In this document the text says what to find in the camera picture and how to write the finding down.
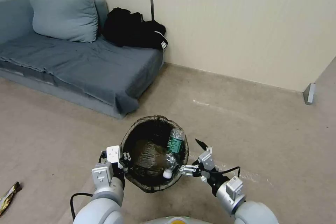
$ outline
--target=gray throw pillow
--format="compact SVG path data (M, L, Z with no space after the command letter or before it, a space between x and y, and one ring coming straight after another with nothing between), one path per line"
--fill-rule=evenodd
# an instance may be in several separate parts
M30 3L36 33L77 42L96 40L98 15L93 0L30 0Z

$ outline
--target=carpet floor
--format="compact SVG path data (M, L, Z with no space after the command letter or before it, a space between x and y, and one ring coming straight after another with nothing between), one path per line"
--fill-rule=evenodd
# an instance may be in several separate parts
M214 146L215 163L241 166L247 200L263 202L280 223L336 223L336 61L316 82L311 106L302 93L166 65L118 120L0 78L0 195L20 191L1 223L71 223L69 199L92 192L100 151L119 144L139 118L163 115L186 132L189 162ZM78 211L89 199L75 200ZM198 178L146 194L126 182L125 223L183 215L233 223Z

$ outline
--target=beige wall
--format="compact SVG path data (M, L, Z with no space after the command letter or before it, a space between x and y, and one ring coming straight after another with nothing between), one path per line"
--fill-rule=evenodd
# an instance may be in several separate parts
M150 18L149 0L107 0ZM336 0L154 0L167 62L303 91L336 55Z

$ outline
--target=dark woven basket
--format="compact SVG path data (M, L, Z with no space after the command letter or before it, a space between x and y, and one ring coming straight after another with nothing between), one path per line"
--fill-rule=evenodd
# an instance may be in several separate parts
M135 148L136 141L140 139L149 139L150 142L153 142L167 150L167 143L170 132L173 128L183 130L175 122L168 120L166 117L161 115L140 118L130 127L124 136L124 139L121 143L122 151L129 152L131 155L133 149ZM185 137L184 146L180 152L179 163L187 164L188 156L189 147L187 137ZM169 180L163 178L162 174L159 174L157 177L150 178L140 176L139 173L137 173L136 167L132 161L133 158L131 155L131 161L127 165L128 172L125 176L129 181L131 181L146 193L154 193L156 191L167 189L168 187L175 184L181 177L181 173L179 172L178 168L174 169L172 178Z

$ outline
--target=green bottle label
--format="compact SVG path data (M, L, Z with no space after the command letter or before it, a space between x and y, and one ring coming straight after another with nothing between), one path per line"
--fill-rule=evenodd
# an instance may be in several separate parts
M180 139L170 137L167 144L168 152L179 153L182 149L182 143L183 141Z

